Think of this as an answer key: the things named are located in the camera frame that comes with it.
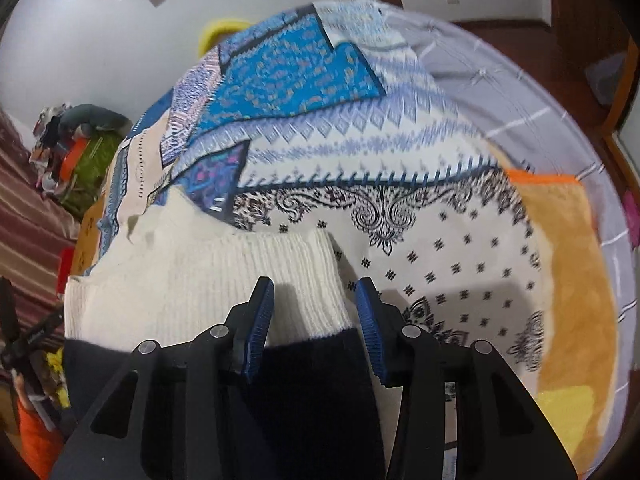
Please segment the orange left sleeve forearm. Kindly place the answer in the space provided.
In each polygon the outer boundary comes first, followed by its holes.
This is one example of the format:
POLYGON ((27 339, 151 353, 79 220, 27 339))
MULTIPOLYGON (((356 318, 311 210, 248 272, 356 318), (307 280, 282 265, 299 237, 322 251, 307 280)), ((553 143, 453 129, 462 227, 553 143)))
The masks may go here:
POLYGON ((25 408, 21 400, 17 401, 17 406, 22 456, 39 479, 48 480, 62 452, 63 437, 58 430, 47 430, 33 408, 25 408))

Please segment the person's left hand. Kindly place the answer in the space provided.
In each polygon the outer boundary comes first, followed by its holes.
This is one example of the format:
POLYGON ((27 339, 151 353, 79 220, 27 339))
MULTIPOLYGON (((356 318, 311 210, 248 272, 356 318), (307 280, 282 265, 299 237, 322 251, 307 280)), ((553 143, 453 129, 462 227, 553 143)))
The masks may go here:
POLYGON ((15 374, 13 376, 13 387, 17 394, 18 400, 20 400, 22 407, 26 411, 32 411, 32 402, 30 402, 29 395, 26 389, 24 377, 21 374, 15 374))

